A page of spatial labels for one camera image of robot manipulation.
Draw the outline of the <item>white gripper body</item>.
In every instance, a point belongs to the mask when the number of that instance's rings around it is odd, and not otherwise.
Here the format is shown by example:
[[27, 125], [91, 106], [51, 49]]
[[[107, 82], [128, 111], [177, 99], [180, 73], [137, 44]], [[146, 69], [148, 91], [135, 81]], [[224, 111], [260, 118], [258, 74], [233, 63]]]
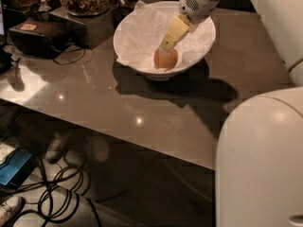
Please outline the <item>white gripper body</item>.
[[221, 0], [179, 0], [180, 13], [186, 15], [192, 24], [206, 20]]

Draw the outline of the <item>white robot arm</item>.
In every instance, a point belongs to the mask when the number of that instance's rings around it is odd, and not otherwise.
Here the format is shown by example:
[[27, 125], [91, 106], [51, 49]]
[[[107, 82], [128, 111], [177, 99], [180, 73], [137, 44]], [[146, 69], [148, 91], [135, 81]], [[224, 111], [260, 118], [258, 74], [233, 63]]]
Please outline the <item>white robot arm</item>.
[[303, 0], [251, 0], [293, 88], [251, 97], [225, 120], [216, 227], [303, 227]]

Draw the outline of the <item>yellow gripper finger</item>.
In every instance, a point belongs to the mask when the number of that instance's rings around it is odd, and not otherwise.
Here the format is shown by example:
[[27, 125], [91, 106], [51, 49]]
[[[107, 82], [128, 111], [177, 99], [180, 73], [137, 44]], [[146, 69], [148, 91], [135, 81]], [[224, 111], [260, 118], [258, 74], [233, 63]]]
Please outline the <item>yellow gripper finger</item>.
[[175, 15], [164, 34], [160, 48], [165, 51], [173, 49], [189, 31], [190, 21], [185, 14]]

